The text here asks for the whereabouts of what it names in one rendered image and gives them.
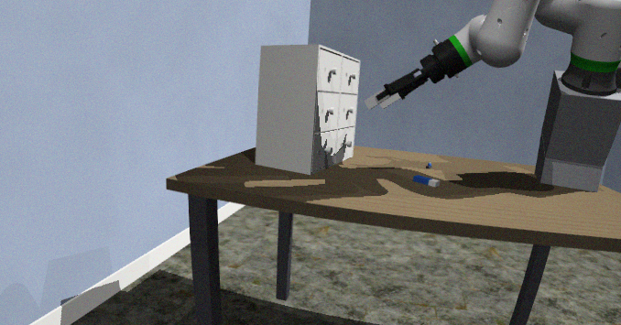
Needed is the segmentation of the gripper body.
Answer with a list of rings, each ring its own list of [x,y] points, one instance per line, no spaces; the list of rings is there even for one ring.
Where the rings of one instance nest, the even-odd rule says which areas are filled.
[[[440,67],[436,63],[435,59],[431,56],[431,54],[420,60],[420,64],[423,67],[423,69],[421,69],[420,71],[424,76],[418,81],[425,81],[430,78],[433,83],[437,83],[438,81],[444,79],[444,74],[442,73]],[[415,81],[413,83],[416,83],[418,81]]]

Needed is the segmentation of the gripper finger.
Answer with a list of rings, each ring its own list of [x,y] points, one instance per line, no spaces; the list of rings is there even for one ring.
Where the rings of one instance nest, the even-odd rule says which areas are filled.
[[[417,89],[420,85],[416,85],[412,88],[406,88],[400,92],[397,92],[395,94],[393,94],[393,96],[390,96],[388,99],[384,100],[380,105],[382,107],[382,109],[385,109],[386,107],[388,107],[390,104],[396,102],[397,100],[401,99],[405,99],[405,96],[407,96],[410,92],[414,91],[415,89]]]
[[[385,84],[384,89],[372,95],[371,97],[366,99],[364,102],[366,106],[368,107],[368,109],[371,110],[375,106],[382,103],[384,100],[388,99],[393,94],[400,92],[408,87],[412,88],[416,85],[421,85],[424,81],[423,80],[418,81],[418,80],[422,77],[423,75],[421,71],[419,70],[419,68],[417,68],[413,72],[401,77],[400,79],[393,81],[389,84]],[[415,81],[418,81],[418,82],[413,83]]]

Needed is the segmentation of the blue and white eraser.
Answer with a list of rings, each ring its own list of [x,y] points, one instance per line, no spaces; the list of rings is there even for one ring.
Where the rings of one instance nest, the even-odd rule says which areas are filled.
[[[418,182],[418,183],[422,183],[425,185],[429,185],[432,187],[438,187],[440,186],[440,180],[437,179],[430,179],[430,178],[426,178],[426,177],[422,177],[422,176],[414,176],[413,177],[413,181]]]

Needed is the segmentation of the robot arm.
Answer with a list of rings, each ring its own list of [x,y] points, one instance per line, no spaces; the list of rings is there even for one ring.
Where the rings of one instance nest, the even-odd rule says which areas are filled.
[[[572,35],[563,85],[594,96],[621,89],[621,0],[494,0],[487,15],[441,43],[433,40],[432,57],[449,78],[480,60],[508,67],[523,54],[534,17]]]

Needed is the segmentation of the white chest of drawers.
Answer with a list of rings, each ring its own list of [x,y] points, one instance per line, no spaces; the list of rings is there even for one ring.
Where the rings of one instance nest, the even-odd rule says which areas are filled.
[[[340,90],[317,88],[320,48],[342,57]],[[355,122],[338,126],[341,94],[358,96],[358,86],[357,92],[341,91],[343,58],[358,62],[360,70],[360,60],[319,44],[261,46],[256,165],[312,175],[353,156],[335,162],[338,129],[355,130]],[[317,92],[322,90],[339,93],[337,127],[314,131]],[[311,172],[314,133],[329,130],[336,131],[334,163]]]

